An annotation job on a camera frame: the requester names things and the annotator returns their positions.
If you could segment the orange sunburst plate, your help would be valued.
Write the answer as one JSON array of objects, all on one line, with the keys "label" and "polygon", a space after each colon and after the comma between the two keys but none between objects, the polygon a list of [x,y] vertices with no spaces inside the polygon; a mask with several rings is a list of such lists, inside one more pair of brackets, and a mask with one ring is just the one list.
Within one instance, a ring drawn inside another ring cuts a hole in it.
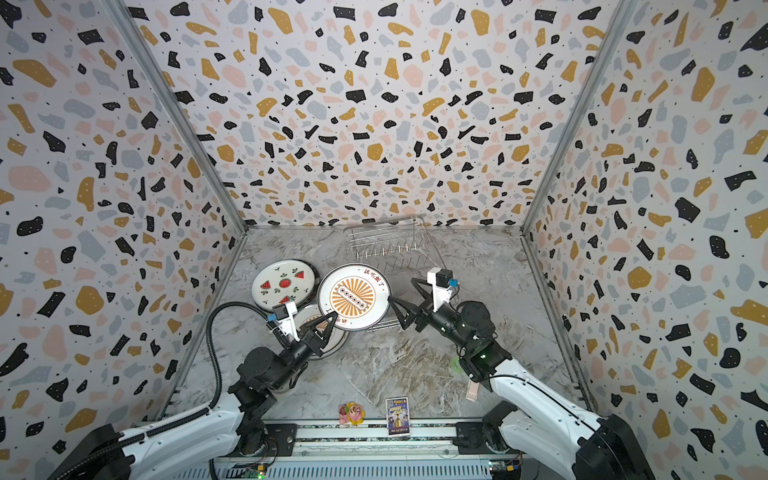
[{"label": "orange sunburst plate", "polygon": [[317,291],[317,304],[323,315],[338,315],[336,328],[361,331],[385,318],[391,292],[390,283],[379,270],[365,264],[347,264],[323,278]]}]

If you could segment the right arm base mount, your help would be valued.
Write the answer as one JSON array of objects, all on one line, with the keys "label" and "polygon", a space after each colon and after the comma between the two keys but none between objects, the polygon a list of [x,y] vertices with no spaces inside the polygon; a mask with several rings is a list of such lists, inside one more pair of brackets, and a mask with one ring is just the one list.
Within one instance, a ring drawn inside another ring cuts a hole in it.
[{"label": "right arm base mount", "polygon": [[472,421],[455,424],[453,445],[462,455],[517,455],[519,450],[506,444],[499,429],[487,422]]}]

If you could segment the fruit pattern blue-rim plate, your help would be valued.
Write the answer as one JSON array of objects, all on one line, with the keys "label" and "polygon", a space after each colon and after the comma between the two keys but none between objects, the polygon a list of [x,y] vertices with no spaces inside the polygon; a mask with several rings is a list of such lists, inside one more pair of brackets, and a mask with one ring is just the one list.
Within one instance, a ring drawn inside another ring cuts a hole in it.
[{"label": "fruit pattern blue-rim plate", "polygon": [[287,259],[266,266],[255,277],[251,295],[257,307],[272,312],[278,304],[294,302],[303,307],[313,300],[320,275],[308,262]]}]

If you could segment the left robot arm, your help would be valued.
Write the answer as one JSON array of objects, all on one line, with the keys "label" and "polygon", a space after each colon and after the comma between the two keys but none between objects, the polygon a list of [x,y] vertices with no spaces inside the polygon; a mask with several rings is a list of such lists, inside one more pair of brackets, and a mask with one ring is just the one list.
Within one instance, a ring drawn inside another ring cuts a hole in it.
[{"label": "left robot arm", "polygon": [[210,405],[118,432],[111,425],[91,431],[57,467],[51,479],[165,479],[200,461],[257,450],[273,392],[293,385],[312,356],[320,357],[338,320],[331,312],[309,322],[298,339],[285,336],[276,320],[271,332],[283,350],[251,350],[237,367],[239,379]]}]

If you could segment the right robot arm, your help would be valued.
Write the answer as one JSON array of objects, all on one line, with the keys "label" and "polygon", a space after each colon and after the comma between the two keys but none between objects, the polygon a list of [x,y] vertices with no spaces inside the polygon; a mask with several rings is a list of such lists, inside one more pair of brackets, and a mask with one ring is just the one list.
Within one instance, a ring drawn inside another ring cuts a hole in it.
[{"label": "right robot arm", "polygon": [[565,479],[651,479],[654,474],[626,421],[600,416],[570,401],[531,374],[498,342],[487,307],[452,306],[457,282],[449,271],[411,281],[420,304],[389,297],[403,329],[437,330],[457,348],[470,380],[502,398],[499,419],[488,417],[487,443],[521,451]]}]

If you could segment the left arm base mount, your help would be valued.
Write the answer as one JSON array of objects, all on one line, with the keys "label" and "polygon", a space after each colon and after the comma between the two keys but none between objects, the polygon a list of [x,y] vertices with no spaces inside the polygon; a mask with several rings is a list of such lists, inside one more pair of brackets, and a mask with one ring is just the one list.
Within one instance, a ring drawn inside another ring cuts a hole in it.
[{"label": "left arm base mount", "polygon": [[297,439],[296,423],[267,423],[259,421],[254,428],[240,436],[233,453],[243,457],[278,458],[293,454]]}]

